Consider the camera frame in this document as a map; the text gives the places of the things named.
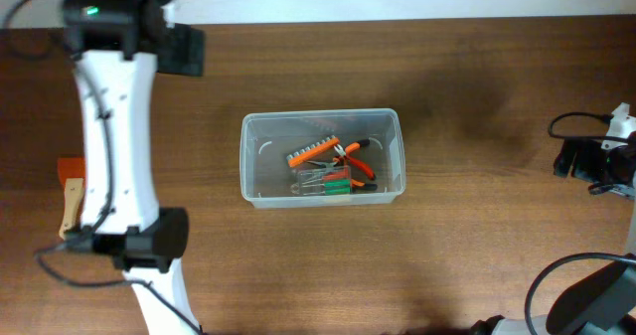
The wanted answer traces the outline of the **orange scraper wooden handle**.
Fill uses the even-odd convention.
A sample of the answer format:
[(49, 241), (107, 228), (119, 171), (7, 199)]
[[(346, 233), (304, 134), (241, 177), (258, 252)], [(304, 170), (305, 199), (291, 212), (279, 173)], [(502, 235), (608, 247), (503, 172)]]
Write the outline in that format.
[(82, 157), (60, 157), (57, 162), (58, 178), (64, 189), (64, 214), (59, 236), (64, 240), (66, 232), (78, 223), (81, 201), (84, 195), (85, 161)]

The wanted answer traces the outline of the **orange screwdriver bit holder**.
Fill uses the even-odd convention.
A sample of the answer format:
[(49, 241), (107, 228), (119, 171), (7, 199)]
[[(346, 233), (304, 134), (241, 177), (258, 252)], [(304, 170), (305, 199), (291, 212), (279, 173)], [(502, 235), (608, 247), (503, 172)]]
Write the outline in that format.
[(295, 168), (307, 161), (311, 161), (316, 156), (319, 156), (334, 146), (340, 143), (340, 139), (335, 135), (328, 136), (318, 142), (312, 143), (309, 146), (301, 148), (292, 152), (286, 157), (287, 164), (290, 168)]

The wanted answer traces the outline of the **small orange cutting pliers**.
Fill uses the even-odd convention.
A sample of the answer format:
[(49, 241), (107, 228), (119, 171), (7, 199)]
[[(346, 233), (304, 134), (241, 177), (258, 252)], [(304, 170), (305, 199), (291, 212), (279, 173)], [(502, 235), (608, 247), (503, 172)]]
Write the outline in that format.
[(351, 165), (353, 165), (356, 168), (358, 168), (360, 171), (362, 171), (367, 176), (368, 179), (370, 179), (370, 180), (375, 180), (376, 179), (376, 174), (373, 171), (373, 169), (367, 163), (352, 157), (350, 155), (350, 153), (347, 151), (346, 148), (343, 148), (340, 144), (337, 144), (334, 147), (334, 150), (336, 151), (336, 153), (338, 154), (338, 157), (343, 162), (348, 162)]

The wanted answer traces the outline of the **clear case coloured screwdrivers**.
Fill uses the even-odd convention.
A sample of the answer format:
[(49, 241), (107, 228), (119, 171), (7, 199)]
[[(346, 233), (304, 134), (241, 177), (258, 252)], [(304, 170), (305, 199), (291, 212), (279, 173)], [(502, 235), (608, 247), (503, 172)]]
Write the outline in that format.
[(295, 196), (338, 196), (352, 192), (352, 172), (349, 166), (317, 168), (301, 171), (290, 186)]

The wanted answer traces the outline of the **orange black long-nose pliers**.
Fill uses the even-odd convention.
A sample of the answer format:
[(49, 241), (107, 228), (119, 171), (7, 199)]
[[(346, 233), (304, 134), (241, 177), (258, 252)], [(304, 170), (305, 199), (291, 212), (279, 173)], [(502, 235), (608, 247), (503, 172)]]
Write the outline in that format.
[[(361, 139), (358, 141), (355, 141), (351, 144), (349, 144), (346, 147), (342, 147), (346, 148), (347, 151), (350, 153), (350, 155), (352, 156), (352, 154), (355, 151), (360, 150), (361, 148), (365, 148), (367, 146), (370, 145), (370, 140), (369, 139)], [(339, 157), (338, 154), (336, 153), (336, 155), (332, 158), (331, 161), (309, 161), (309, 164), (315, 165), (318, 168), (334, 168), (334, 167), (338, 167), (338, 166), (349, 166), (350, 169), (351, 167), (356, 168), (355, 166), (351, 165), (348, 162), (343, 162)], [(374, 183), (375, 180), (370, 180), (368, 179), (368, 182), (363, 182), (363, 181), (358, 181), (354, 178), (353, 176), (353, 172), (352, 172), (352, 192), (355, 191), (365, 191), (365, 192), (375, 192), (378, 189), (378, 185)]]

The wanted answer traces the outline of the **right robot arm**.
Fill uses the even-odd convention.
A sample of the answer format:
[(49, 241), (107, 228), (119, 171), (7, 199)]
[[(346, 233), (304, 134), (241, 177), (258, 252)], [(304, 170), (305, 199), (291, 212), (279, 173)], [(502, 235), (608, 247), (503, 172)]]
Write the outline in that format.
[[(633, 188), (635, 180), (635, 139), (617, 146), (592, 140), (567, 140), (554, 163), (554, 174), (571, 176), (590, 184), (592, 195)], [(549, 313), (532, 314), (532, 302), (541, 283), (550, 273), (568, 263), (606, 260), (608, 265), (568, 287)], [(624, 255), (583, 252), (562, 257), (548, 265), (529, 288), (522, 320), (501, 315), (476, 322), (470, 335), (516, 334), (633, 334), (635, 318), (635, 250)]]

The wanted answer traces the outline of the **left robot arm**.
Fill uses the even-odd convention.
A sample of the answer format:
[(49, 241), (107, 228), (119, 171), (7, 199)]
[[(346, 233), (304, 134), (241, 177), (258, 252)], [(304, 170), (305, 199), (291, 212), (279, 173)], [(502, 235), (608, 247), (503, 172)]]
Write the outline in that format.
[(182, 272), (189, 220), (161, 207), (151, 171), (150, 104), (169, 47), (173, 0), (64, 0), (64, 41), (82, 113), (85, 194), (68, 251), (111, 258), (152, 334), (199, 334)]

